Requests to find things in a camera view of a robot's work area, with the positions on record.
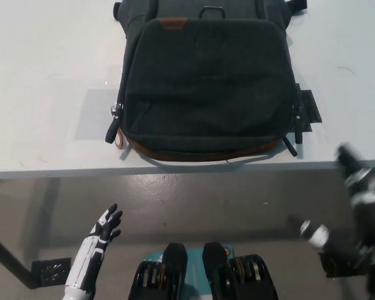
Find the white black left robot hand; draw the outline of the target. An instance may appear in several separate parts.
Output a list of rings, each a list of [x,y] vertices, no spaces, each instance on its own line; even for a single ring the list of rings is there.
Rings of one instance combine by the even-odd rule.
[[[66,286],[90,293],[95,285],[104,260],[104,254],[111,241],[121,230],[123,212],[113,204],[96,221],[90,233],[83,240],[71,267]]]

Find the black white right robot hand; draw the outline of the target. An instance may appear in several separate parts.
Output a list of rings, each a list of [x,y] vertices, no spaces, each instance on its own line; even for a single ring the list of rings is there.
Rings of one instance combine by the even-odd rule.
[[[361,162],[348,144],[338,147],[337,163],[349,196],[354,241],[298,215],[290,215],[287,223],[318,251],[327,277],[370,274],[375,269],[375,168]]]

